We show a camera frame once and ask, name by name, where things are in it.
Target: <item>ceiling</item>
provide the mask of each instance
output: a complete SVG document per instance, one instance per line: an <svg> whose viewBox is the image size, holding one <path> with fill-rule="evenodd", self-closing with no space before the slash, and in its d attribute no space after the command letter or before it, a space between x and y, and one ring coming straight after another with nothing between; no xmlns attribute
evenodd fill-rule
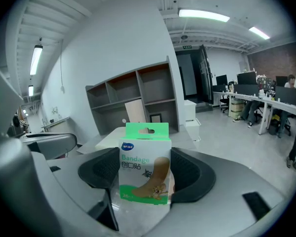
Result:
<svg viewBox="0 0 296 237"><path fill-rule="evenodd" d="M107 0L28 0L17 29L16 64L23 97L28 85L41 92L46 67L64 36L90 17ZM294 28L274 0L155 0L168 28L174 47L204 44L207 48L224 48L252 52L280 40L294 37ZM227 23L208 19L178 17L178 8L202 9L230 17ZM263 40L250 32L252 26L271 37ZM182 35L188 38L181 40ZM30 80L33 48L43 45L37 74Z"/></svg>

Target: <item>gray floor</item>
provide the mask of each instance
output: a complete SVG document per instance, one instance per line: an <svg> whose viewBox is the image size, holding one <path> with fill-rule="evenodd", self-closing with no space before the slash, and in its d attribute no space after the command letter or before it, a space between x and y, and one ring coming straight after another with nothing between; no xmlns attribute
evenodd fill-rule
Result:
<svg viewBox="0 0 296 237"><path fill-rule="evenodd" d="M232 118L219 108L197 113L196 117L201 122L200 152L249 167L286 197L294 193L296 170L287 168L285 159L294 143L296 119L290 119L291 137L283 134L280 139L267 130L259 135L259 123L248 128L244 121L232 122Z"/></svg>

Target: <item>shelving unit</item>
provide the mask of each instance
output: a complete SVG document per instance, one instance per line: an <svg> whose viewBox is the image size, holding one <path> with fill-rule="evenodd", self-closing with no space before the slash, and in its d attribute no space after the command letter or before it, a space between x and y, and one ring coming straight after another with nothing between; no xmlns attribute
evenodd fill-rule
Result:
<svg viewBox="0 0 296 237"><path fill-rule="evenodd" d="M86 86L92 115L101 135L125 126L129 122L125 103L143 101L146 121L150 115L161 114L162 122L169 123L171 133L179 131L178 109L173 78L166 62L139 68L111 78L95 86Z"/></svg>

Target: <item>fluorescent light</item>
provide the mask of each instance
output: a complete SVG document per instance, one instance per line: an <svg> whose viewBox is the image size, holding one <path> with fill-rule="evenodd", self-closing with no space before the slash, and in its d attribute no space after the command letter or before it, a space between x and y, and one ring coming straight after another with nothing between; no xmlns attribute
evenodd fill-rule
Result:
<svg viewBox="0 0 296 237"><path fill-rule="evenodd" d="M268 35L266 35L264 32L261 32L259 29L252 27L249 29L249 31L259 35L260 37L262 37L265 40L268 40L270 37Z"/></svg>
<svg viewBox="0 0 296 237"><path fill-rule="evenodd" d="M30 85L29 86L29 97L33 96L33 93L34 93L34 87L33 87L33 85Z"/></svg>
<svg viewBox="0 0 296 237"><path fill-rule="evenodd" d="M39 61L40 54L41 54L42 51L43 51L43 46L36 45L34 47L34 52L33 52L32 62L31 62L31 70L30 70L30 75L31 76L36 74L38 61Z"/></svg>
<svg viewBox="0 0 296 237"><path fill-rule="evenodd" d="M230 19L227 16L204 10L180 10L179 17L209 18L223 22L227 22Z"/></svg>

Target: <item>cable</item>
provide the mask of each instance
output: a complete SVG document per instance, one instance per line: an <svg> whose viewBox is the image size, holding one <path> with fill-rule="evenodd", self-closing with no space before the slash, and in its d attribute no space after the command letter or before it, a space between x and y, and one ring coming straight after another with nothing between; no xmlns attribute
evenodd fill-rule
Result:
<svg viewBox="0 0 296 237"><path fill-rule="evenodd" d="M62 69L61 69L61 54L63 53L63 42L64 40L62 39L61 40L61 43L60 43L60 79L61 79L61 86L63 87L63 72L62 72Z"/></svg>

